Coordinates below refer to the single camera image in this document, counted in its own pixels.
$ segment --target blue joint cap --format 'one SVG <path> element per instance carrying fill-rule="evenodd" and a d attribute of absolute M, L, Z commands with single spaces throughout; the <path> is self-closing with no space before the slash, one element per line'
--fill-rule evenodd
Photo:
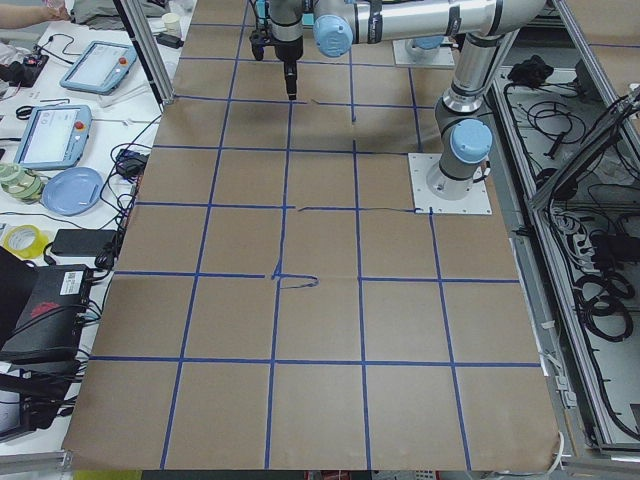
<path fill-rule="evenodd" d="M 337 58 L 351 49 L 353 32 L 351 27 L 337 15 L 322 15 L 313 24 L 313 36 L 318 50 L 323 55 Z"/>
<path fill-rule="evenodd" d="M 420 37 L 413 39 L 413 45 L 422 50 L 433 50 L 442 45 L 444 35 L 436 35 L 435 37 Z"/>
<path fill-rule="evenodd" d="M 480 163 L 491 150 L 493 134 L 480 120 L 467 119 L 451 133 L 451 151 L 463 163 Z"/>

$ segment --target gray cloth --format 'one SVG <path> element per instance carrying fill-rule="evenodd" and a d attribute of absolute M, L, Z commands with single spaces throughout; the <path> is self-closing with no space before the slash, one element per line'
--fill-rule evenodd
<path fill-rule="evenodd" d="M 140 0 L 147 17 L 161 17 L 169 11 L 164 0 Z M 118 11 L 111 0 L 76 0 L 71 11 L 72 21 L 96 30 L 124 30 Z"/>

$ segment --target white cup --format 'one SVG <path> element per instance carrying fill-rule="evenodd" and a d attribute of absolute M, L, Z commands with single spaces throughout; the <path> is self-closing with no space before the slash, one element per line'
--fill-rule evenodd
<path fill-rule="evenodd" d="M 177 13 L 165 13 L 162 21 L 169 35 L 182 38 L 182 29 L 180 28 L 180 15 Z"/>

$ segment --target tape roll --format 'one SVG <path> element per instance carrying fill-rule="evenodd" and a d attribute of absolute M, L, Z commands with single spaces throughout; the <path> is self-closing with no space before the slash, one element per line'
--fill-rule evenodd
<path fill-rule="evenodd" d="M 18 257 L 30 260 L 42 255 L 49 243 L 47 236 L 33 225 L 14 227 L 7 232 L 4 248 Z"/>

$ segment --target white mounting plate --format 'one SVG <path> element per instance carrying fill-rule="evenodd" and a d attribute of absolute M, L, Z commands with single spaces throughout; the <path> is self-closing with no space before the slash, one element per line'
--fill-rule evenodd
<path fill-rule="evenodd" d="M 407 52 L 405 40 L 394 40 L 393 57 L 397 67 L 433 68 L 437 70 L 453 70 L 456 67 L 451 47 L 448 44 L 443 44 L 434 57 L 428 60 L 416 60 Z"/>
<path fill-rule="evenodd" d="M 413 206 L 417 213 L 454 213 L 459 215 L 491 215 L 491 203 L 484 182 L 474 183 L 469 194 L 461 200 L 445 200 L 434 194 L 427 186 L 427 173 L 440 161 L 439 153 L 410 153 L 411 186 L 413 188 Z M 478 167 L 475 178 L 482 171 Z"/>

